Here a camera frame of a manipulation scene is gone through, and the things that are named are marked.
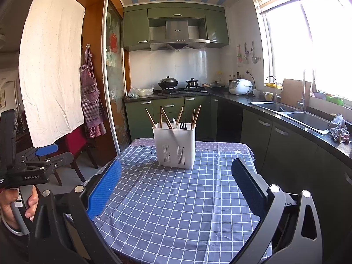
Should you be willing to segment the person's left hand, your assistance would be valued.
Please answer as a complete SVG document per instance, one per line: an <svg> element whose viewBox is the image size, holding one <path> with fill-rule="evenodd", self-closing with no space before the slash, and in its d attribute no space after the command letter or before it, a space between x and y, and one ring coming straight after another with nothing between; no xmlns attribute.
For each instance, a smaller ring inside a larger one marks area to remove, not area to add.
<svg viewBox="0 0 352 264"><path fill-rule="evenodd" d="M16 235L27 235L25 219L33 221L39 197L35 186L1 190L1 219Z"/></svg>

